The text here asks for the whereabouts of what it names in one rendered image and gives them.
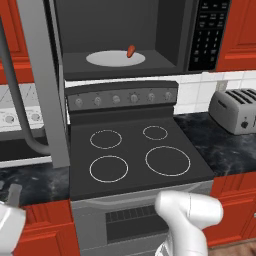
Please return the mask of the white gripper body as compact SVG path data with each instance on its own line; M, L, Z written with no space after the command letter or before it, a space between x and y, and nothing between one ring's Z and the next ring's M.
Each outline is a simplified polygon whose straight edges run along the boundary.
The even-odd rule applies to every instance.
M0 201L0 256L13 256L26 222L23 209Z

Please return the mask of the grey oven door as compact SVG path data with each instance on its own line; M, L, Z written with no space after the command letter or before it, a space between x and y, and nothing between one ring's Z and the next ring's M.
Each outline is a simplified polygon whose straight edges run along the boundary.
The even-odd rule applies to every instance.
M197 188L188 193L210 196L210 181L144 177L100 182L85 178L70 183L70 199L72 202L167 187L192 187L194 184ZM155 201L110 210L72 207L72 213L81 256L155 256L169 234L168 225L156 213Z

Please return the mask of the grey microwave door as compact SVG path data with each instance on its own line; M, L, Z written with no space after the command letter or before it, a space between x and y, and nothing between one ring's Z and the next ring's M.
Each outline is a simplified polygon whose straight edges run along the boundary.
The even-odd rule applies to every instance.
M0 56L0 168L51 163L70 165L65 82L54 0L16 0L29 55L33 83L21 83L33 137L50 147L50 155L31 149L13 104Z

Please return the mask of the white microwave turntable plate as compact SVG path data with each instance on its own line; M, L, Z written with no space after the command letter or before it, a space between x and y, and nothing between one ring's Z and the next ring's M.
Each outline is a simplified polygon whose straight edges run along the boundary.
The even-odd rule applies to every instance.
M128 58L124 50L108 50L89 54L86 60L91 64L102 67L128 67L143 63L145 56L135 52Z

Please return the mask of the grey microwave oven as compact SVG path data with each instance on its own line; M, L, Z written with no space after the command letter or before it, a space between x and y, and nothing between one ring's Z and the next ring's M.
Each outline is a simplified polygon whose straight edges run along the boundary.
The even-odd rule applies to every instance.
M167 76L213 70L231 0L53 0L67 81ZM145 57L126 67L87 57L126 52Z

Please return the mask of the red base cupboard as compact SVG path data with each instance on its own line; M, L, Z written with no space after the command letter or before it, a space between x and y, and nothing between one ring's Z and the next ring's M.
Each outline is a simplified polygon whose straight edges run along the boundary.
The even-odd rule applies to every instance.
M14 256L80 256L69 200L23 206L26 224Z
M210 195L220 200L224 215L203 230L209 247L256 238L256 171L216 177Z

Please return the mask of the black stove with hob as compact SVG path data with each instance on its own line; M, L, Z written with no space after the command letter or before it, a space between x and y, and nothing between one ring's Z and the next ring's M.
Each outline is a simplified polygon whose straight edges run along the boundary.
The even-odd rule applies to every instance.
M172 99L165 100L171 92ZM148 94L155 94L155 101ZM137 94L132 103L130 95ZM175 181L210 181L214 173L173 118L175 81L128 81L81 85L66 91L70 115L72 181L172 177ZM117 95L120 102L114 104ZM94 104L101 97L100 106ZM75 100L83 100L82 107Z

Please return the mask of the silver toaster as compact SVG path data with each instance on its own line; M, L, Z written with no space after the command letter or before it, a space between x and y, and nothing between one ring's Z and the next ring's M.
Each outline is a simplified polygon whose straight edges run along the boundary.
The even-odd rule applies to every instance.
M231 134L256 133L256 90L216 91L211 98L208 112Z

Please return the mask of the red wall cupboard door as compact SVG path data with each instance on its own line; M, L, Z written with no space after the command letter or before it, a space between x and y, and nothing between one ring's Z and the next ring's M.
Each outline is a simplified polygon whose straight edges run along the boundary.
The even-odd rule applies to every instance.
M0 17L13 61L17 81L33 83L34 77L16 0L0 0Z
M256 0L232 0L216 70L256 70Z

